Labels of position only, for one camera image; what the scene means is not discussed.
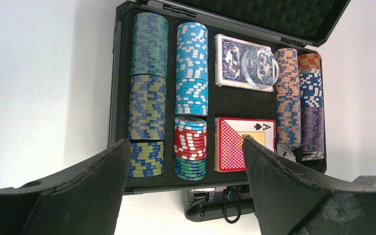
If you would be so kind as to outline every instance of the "poker chip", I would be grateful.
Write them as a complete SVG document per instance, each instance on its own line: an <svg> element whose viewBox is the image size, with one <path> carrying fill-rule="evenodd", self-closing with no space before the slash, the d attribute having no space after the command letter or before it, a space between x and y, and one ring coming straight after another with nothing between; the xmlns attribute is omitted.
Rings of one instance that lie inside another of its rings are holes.
<svg viewBox="0 0 376 235"><path fill-rule="evenodd" d="M174 141L181 143L181 145L187 145L187 146L188 144L202 144L202 143L207 144L207 137L205 136L204 138L201 138L200 140L186 140L182 138L177 138L175 136Z"/></svg>
<svg viewBox="0 0 376 235"><path fill-rule="evenodd" d="M174 130L175 138L181 139L182 142L186 142L185 140L190 141L203 141L207 139L207 133L203 134L193 134L193 133L187 133L187 132L181 132L178 130Z"/></svg>
<svg viewBox="0 0 376 235"><path fill-rule="evenodd" d="M183 174L205 174L207 172L205 168L201 170L187 170L187 169L181 168L180 165L178 164L174 164L174 170L176 170L177 173L180 172Z"/></svg>
<svg viewBox="0 0 376 235"><path fill-rule="evenodd" d="M183 158L180 158L179 156L174 155L174 160L175 160L174 161L175 164L180 164L180 165L187 166L187 167L201 168L201 167L205 167L206 165L205 158L197 159L197 160L189 160L189 159L183 159Z"/></svg>
<svg viewBox="0 0 376 235"><path fill-rule="evenodd" d="M130 170L152 170L157 168L162 168L164 165L156 164L156 165L145 165L145 166L130 166Z"/></svg>
<svg viewBox="0 0 376 235"><path fill-rule="evenodd" d="M193 177L187 177L185 175L181 175L179 173L175 173L175 175L178 176L179 178L183 179L183 180L191 180L191 181L202 180L206 176L206 174L204 174L203 176L193 178Z"/></svg>
<svg viewBox="0 0 376 235"><path fill-rule="evenodd" d="M207 174L206 171L203 171L201 173L197 173L197 174L194 174L194 173L185 173L185 172L182 172L181 170L177 169L177 168L174 168L174 172L176 173L176 175L182 175L184 177L190 177L190 178L199 178L199 177L203 177Z"/></svg>
<svg viewBox="0 0 376 235"><path fill-rule="evenodd" d="M136 162L133 162L131 166L151 166L151 165L163 165L164 164L164 159L163 158L158 158L158 159L155 159L156 162L151 162L151 163L136 163Z"/></svg>
<svg viewBox="0 0 376 235"><path fill-rule="evenodd" d="M175 117L175 124L182 128L197 127L200 128L200 130L205 130L207 127L207 122L197 117Z"/></svg>
<svg viewBox="0 0 376 235"><path fill-rule="evenodd" d="M199 141L198 143L187 143L187 142L181 142L179 139L174 139L174 143L181 146L186 147L206 147L207 146L207 140Z"/></svg>
<svg viewBox="0 0 376 235"><path fill-rule="evenodd" d="M205 164L203 164L202 166L198 166L198 167L194 167L194 166L185 166L185 165L181 165L179 162L177 161L174 161L174 167L177 167L179 169L183 169L183 170L191 170L191 171L204 171L205 170Z"/></svg>
<svg viewBox="0 0 376 235"><path fill-rule="evenodd" d="M206 149L207 149L207 146L205 144L203 144L203 145L200 145L200 146L191 147L191 146L186 146L186 145L180 145L180 144L175 142L174 148L181 149L182 151L185 151L185 150L189 150L189 151L193 151L193 152L198 151L198 153L200 153L200 152L205 152Z"/></svg>
<svg viewBox="0 0 376 235"><path fill-rule="evenodd" d="M160 168L160 171L154 171L154 172L144 172L144 173L139 173L139 171L130 171L128 173L128 176L130 177L150 177L150 176L157 176L161 175L164 173L164 168Z"/></svg>
<svg viewBox="0 0 376 235"><path fill-rule="evenodd" d="M183 135L191 136L191 137L203 137L207 135L207 129L202 129L202 130L189 130L186 129L184 126L175 126L174 131L177 131L177 133L181 133Z"/></svg>
<svg viewBox="0 0 376 235"><path fill-rule="evenodd" d="M208 114L208 30L187 22L177 27L175 114Z"/></svg>

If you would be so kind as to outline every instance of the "case latch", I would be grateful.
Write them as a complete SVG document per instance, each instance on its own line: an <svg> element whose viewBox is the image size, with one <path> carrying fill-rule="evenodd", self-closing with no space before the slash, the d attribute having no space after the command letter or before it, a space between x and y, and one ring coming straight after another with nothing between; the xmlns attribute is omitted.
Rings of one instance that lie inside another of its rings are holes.
<svg viewBox="0 0 376 235"><path fill-rule="evenodd" d="M304 44L304 43L296 42L296 41L293 41L293 40L290 40L290 39L287 39L287 38L282 38L280 41L285 42L285 43L289 43L289 44L292 44L292 45L295 45L295 46L298 46L298 47L305 47L306 46L306 44Z"/></svg>
<svg viewBox="0 0 376 235"><path fill-rule="evenodd" d="M172 12L175 12L175 13L179 13L179 14L184 14L184 15L191 16L191 17L194 17L194 18L197 17L197 13L195 13L195 12L187 11L185 9L178 8L178 7L173 7L173 6L168 5L168 4L164 4L162 9L172 11Z"/></svg>
<svg viewBox="0 0 376 235"><path fill-rule="evenodd" d="M192 189L188 191L188 203L205 199L210 202L214 199L215 188Z"/></svg>

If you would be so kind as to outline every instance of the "blue poker chip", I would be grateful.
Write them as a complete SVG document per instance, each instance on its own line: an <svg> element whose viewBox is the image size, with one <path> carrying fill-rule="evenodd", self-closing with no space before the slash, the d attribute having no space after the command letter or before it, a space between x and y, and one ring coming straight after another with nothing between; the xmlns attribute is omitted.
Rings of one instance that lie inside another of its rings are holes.
<svg viewBox="0 0 376 235"><path fill-rule="evenodd" d="M141 160L141 161L143 161L143 162L138 162L138 163L148 163L148 162L145 161L146 159L156 159L158 161L163 161L164 154L163 153L158 153L158 152L132 153L130 155L130 158L132 160Z"/></svg>
<svg viewBox="0 0 376 235"><path fill-rule="evenodd" d="M139 101L141 100L140 98L131 98L130 101ZM157 98L153 98L153 97L148 97L144 100L147 100L147 101L157 101L158 99Z"/></svg>
<svg viewBox="0 0 376 235"><path fill-rule="evenodd" d="M145 149L131 149L132 153L156 153L159 155L161 152L163 152L163 148L157 148L153 150L145 150Z"/></svg>
<svg viewBox="0 0 376 235"><path fill-rule="evenodd" d="M154 172L161 172L164 168L156 168L156 169L148 169L148 170L129 170L129 173L154 173Z"/></svg>
<svg viewBox="0 0 376 235"><path fill-rule="evenodd" d="M151 109L138 109L138 107L129 107L132 112L129 114L129 117L141 117L141 116L147 116L147 117L162 117L165 115L165 111L160 110L151 110Z"/></svg>
<svg viewBox="0 0 376 235"><path fill-rule="evenodd" d="M144 166L132 166L130 165L130 170L151 170L151 169L157 169L162 168L164 165L144 165Z"/></svg>
<svg viewBox="0 0 376 235"><path fill-rule="evenodd" d="M164 145L152 145L152 146L130 146L131 150L146 150L146 152L149 151L155 151L161 150L164 148Z"/></svg>
<svg viewBox="0 0 376 235"><path fill-rule="evenodd" d="M135 93L130 94L130 98L141 98L141 97L154 97L158 99L165 99L165 96L160 95L160 94L135 94Z"/></svg>
<svg viewBox="0 0 376 235"><path fill-rule="evenodd" d="M155 96L164 96L165 94L162 92L157 92L157 91L147 91L147 90L136 90L136 91L131 91L130 95L155 95Z"/></svg>
<svg viewBox="0 0 376 235"><path fill-rule="evenodd" d="M165 128L165 124L153 124L153 123L135 123L135 122L132 122L132 123L129 123L128 127L147 127L147 126L152 126L152 127L156 127L156 128Z"/></svg>
<svg viewBox="0 0 376 235"><path fill-rule="evenodd" d="M208 103L202 102L202 101L194 101L194 100L182 100L182 101L176 101L175 105L180 105L180 104L197 104L201 106L208 106Z"/></svg>
<svg viewBox="0 0 376 235"><path fill-rule="evenodd" d="M131 142L131 147L145 147L145 146L159 146L163 145L163 141L143 141L143 142Z"/></svg>

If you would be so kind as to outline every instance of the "black foam lining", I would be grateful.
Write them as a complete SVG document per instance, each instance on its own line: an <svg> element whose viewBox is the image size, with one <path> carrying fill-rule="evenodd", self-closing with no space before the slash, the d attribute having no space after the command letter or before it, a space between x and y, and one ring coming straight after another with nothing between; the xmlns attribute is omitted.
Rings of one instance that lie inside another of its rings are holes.
<svg viewBox="0 0 376 235"><path fill-rule="evenodd" d="M120 62L117 95L117 123L116 141L127 138L128 110L129 110L129 89L130 89L130 66L132 58L132 34L133 18L141 12L146 12L138 8L133 8L126 12L121 21L120 39ZM208 145L207 145L207 176L200 181L187 181L178 178L173 173L173 139L174 139L174 107L175 107L175 76L176 76L176 28L179 24L188 22L186 19L161 14L169 22L169 45L168 45L168 72L166 89L166 120L165 120L165 141L164 141L164 164L165 173L163 175L147 178L127 179L126 190L135 188L180 188L186 186L201 185L224 185L229 182L247 182L246 171L239 172L217 172L214 171L214 120L218 117L229 118L261 118L276 119L276 93L257 92L233 87L218 87L214 79L214 36L218 33L229 37L234 37L249 42L267 45L276 50L284 48L284 45L264 41L247 35L237 34L221 28L208 28L208 74L209 74L209 115L204 117L208 123ZM299 50L299 54L308 53Z"/></svg>
<svg viewBox="0 0 376 235"><path fill-rule="evenodd" d="M347 0L174 0L313 42L325 39Z"/></svg>

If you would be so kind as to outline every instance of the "light blue poker chip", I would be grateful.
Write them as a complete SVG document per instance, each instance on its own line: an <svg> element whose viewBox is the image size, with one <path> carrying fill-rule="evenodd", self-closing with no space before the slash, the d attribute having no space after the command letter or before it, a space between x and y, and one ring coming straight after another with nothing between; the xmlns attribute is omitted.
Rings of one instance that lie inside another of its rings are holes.
<svg viewBox="0 0 376 235"><path fill-rule="evenodd" d="M208 99L208 95L203 94L178 94L176 98L200 98L200 99Z"/></svg>
<svg viewBox="0 0 376 235"><path fill-rule="evenodd" d="M208 103L208 99L198 98L198 97L193 97L193 96L176 98L176 101L190 101L190 100L192 100L192 101L202 101L202 102Z"/></svg>
<svg viewBox="0 0 376 235"><path fill-rule="evenodd" d="M208 86L198 86L198 85L180 85L176 86L176 89L200 89L200 90L208 90Z"/></svg>
<svg viewBox="0 0 376 235"><path fill-rule="evenodd" d="M208 81L204 81L202 79L196 79L196 78L177 79L177 83L183 83L183 82L195 82L195 83L203 83L205 85L208 85Z"/></svg>
<svg viewBox="0 0 376 235"><path fill-rule="evenodd" d="M203 109L207 110L208 105L198 105L198 104L176 104L175 108L193 108L193 109Z"/></svg>
<svg viewBox="0 0 376 235"><path fill-rule="evenodd" d="M208 84L202 82L179 82L176 86L199 86L199 87L208 87Z"/></svg>
<svg viewBox="0 0 376 235"><path fill-rule="evenodd" d="M208 106L208 103L206 103L206 102L195 101L195 100L182 100L182 101L176 101L175 102L175 105L180 105L180 104L197 104L197 105Z"/></svg>

